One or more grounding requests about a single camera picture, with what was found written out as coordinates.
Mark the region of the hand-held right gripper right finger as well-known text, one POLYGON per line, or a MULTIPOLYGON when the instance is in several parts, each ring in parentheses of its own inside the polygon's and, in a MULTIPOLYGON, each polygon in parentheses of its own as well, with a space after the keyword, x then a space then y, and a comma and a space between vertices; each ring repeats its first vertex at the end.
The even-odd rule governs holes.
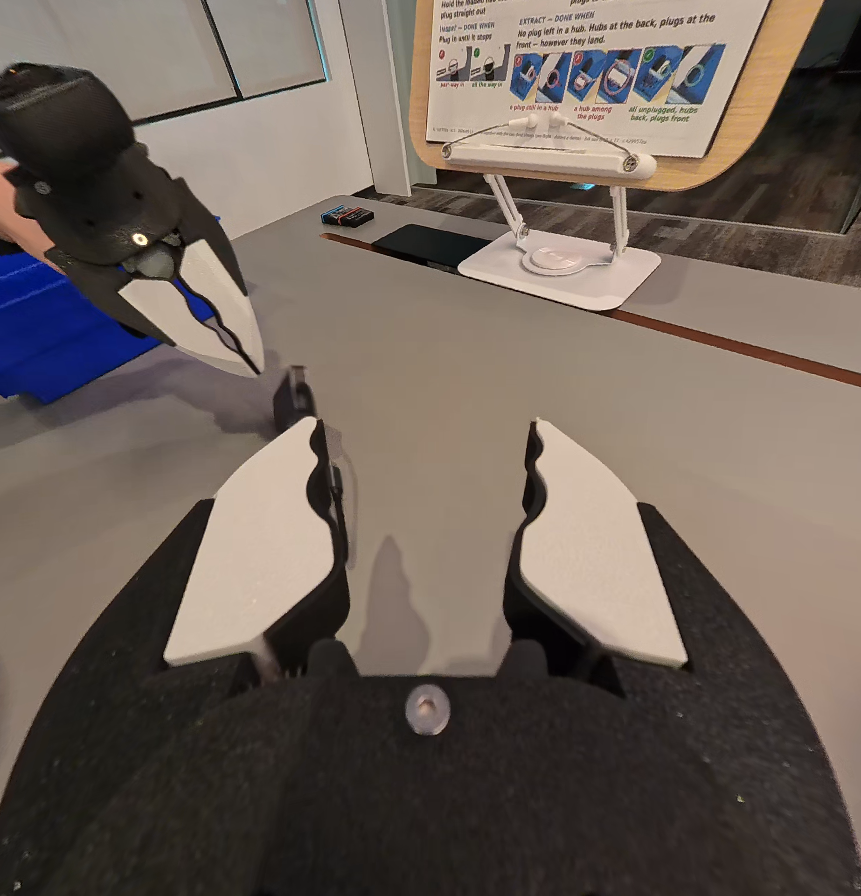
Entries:
POLYGON ((525 519, 508 560, 503 612, 540 644, 549 672, 592 678, 612 657, 679 669, 686 647, 638 500, 549 421, 526 445, 525 519))

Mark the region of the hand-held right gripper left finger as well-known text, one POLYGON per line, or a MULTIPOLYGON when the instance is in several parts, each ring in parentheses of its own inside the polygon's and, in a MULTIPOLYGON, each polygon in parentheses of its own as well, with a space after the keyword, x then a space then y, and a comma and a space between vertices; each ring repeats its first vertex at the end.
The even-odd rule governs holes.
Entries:
POLYGON ((324 423, 305 417, 215 493, 167 665, 247 654, 265 681, 303 672, 349 611, 347 544, 331 506, 324 423))

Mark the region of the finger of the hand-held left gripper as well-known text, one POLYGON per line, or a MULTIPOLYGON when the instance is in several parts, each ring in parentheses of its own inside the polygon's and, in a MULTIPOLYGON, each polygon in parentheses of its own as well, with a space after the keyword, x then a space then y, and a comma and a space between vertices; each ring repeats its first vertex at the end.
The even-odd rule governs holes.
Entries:
POLYGON ((265 353, 249 297, 206 240, 187 245, 181 259, 181 283, 214 311, 220 328, 235 342, 239 355, 257 374, 265 369, 265 353))
POLYGON ((229 374, 256 377, 260 373, 257 364, 228 347, 216 330, 196 319, 182 293, 169 281, 133 279, 119 295, 182 353, 229 374))

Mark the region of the wide grey usb hub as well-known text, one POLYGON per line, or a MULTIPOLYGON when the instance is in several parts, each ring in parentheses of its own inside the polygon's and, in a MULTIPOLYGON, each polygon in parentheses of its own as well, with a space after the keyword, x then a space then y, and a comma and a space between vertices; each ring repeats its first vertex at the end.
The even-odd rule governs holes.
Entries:
MULTIPOLYGON (((312 387, 307 382, 306 367, 291 364, 277 388, 273 399, 273 419, 281 434, 306 417, 317 417, 317 406, 312 387)), ((333 462, 328 464, 328 491, 334 506, 336 528, 343 541, 343 557, 349 562, 349 538, 344 508, 344 480, 342 472, 333 462)))

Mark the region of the blue plastic bin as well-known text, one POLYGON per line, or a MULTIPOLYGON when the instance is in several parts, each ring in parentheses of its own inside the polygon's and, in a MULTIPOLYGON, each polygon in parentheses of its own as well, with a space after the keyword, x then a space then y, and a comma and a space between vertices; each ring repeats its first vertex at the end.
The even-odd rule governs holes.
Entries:
POLYGON ((155 349, 95 308, 63 275, 0 256, 0 396, 49 404, 155 349))

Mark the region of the person's left hand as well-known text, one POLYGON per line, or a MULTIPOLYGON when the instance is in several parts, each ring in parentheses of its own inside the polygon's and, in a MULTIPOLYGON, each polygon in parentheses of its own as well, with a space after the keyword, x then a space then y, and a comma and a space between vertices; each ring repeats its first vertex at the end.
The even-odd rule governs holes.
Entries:
POLYGON ((10 170, 10 163, 0 161, 0 255, 24 252, 57 273, 62 273, 46 257, 54 246, 53 241, 33 219, 24 218, 16 212, 15 190, 6 178, 10 170))

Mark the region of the large white shaded window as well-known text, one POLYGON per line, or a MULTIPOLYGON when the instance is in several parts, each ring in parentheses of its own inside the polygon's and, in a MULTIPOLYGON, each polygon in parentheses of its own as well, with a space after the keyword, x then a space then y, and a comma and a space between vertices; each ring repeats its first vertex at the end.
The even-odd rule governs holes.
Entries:
POLYGON ((87 69, 137 122, 326 80, 306 1, 0 1, 0 71, 87 69))

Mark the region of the black phone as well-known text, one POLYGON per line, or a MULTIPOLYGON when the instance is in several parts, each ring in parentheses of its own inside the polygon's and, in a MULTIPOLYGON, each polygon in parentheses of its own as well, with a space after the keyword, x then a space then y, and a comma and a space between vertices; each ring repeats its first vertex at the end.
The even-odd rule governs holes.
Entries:
POLYGON ((371 243, 377 252, 409 263, 458 273, 458 266, 490 244, 467 234, 410 223, 371 243))

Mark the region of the wooden document stand white base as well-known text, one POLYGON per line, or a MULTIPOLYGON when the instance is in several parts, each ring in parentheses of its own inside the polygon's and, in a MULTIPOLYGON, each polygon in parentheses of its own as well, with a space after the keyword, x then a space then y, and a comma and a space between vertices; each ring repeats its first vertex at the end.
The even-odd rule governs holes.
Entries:
POLYGON ((470 133, 448 142, 428 141, 431 28, 435 2, 417 3, 410 102, 415 151, 439 171, 482 174, 507 223, 506 233, 458 266, 473 280, 601 312, 619 308, 660 264, 660 256, 628 245, 627 188, 677 192, 703 185, 749 149, 775 106, 823 5, 771 1, 738 83, 701 159, 653 156, 627 150, 595 134, 611 151, 589 143, 546 148, 500 145, 470 133), (534 230, 518 211, 509 176, 604 185, 611 196, 613 234, 604 241, 534 230))

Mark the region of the printed instruction sheet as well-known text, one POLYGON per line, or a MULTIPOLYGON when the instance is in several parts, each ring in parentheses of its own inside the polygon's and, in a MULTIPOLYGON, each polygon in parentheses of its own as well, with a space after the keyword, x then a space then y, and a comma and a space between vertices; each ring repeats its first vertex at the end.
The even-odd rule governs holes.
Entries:
POLYGON ((442 1, 426 136, 701 159, 767 1, 442 1))

